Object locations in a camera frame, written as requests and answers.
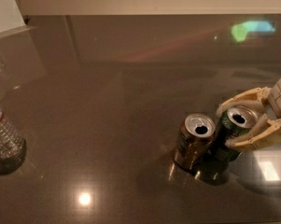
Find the glossy table surface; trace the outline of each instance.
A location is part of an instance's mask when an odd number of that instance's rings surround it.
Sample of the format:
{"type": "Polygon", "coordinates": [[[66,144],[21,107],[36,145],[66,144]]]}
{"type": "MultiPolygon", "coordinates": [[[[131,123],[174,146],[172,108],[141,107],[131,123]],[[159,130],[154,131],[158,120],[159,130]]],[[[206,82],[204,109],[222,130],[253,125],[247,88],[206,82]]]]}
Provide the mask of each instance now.
{"type": "Polygon", "coordinates": [[[281,15],[31,17],[0,37],[0,106],[27,141],[0,223],[281,221],[281,143],[202,180],[173,163],[184,118],[281,78],[281,15]],[[267,21],[236,41],[232,27],[267,21]]]}

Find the robotic hand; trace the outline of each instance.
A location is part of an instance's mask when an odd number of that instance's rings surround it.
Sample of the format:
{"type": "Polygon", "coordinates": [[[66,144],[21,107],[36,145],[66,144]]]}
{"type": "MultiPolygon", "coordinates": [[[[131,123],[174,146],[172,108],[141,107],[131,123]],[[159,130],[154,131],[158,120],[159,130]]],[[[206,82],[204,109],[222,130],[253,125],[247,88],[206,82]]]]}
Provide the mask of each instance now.
{"type": "Polygon", "coordinates": [[[262,114],[249,133],[226,141],[225,146],[238,151],[249,151],[272,146],[281,142],[281,78],[272,88],[255,88],[240,93],[221,104],[217,116],[233,105],[244,105],[262,114]],[[271,107],[276,119],[269,119],[271,107]]]}

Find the can lid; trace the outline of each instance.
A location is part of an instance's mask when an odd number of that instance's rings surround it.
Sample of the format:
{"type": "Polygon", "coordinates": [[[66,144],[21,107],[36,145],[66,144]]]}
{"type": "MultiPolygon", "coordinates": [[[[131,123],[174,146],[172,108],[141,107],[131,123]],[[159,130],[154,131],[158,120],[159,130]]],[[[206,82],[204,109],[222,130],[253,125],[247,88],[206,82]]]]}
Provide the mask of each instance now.
{"type": "Polygon", "coordinates": [[[258,120],[255,111],[242,105],[231,106],[227,110],[227,116],[232,123],[246,129],[252,128],[258,120]]]}
{"type": "Polygon", "coordinates": [[[194,136],[207,138],[215,131],[213,120],[203,114],[194,113],[186,117],[185,127],[194,136]]]}

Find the plastic water bottle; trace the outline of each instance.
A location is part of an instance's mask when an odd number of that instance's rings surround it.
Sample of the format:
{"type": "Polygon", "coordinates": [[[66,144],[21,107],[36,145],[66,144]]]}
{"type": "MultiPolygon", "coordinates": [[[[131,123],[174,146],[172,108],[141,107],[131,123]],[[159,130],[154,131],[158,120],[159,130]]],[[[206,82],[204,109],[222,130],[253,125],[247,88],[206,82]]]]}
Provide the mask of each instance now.
{"type": "Polygon", "coordinates": [[[20,155],[25,149],[25,139],[0,109],[0,159],[20,155]]]}

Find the aluminum can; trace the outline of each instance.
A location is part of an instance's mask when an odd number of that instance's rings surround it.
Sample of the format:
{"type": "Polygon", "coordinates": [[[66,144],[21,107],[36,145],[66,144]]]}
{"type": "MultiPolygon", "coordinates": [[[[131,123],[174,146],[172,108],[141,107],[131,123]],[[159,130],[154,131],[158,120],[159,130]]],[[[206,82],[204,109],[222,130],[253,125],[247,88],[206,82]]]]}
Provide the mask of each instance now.
{"type": "Polygon", "coordinates": [[[220,161],[234,161],[241,152],[226,147],[226,140],[248,133],[257,120],[258,114],[254,110],[242,105],[231,106],[218,122],[211,153],[220,161]]]}
{"type": "Polygon", "coordinates": [[[213,120],[194,113],[181,123],[174,160],[183,169],[193,171],[197,161],[207,152],[215,137],[213,120]]]}

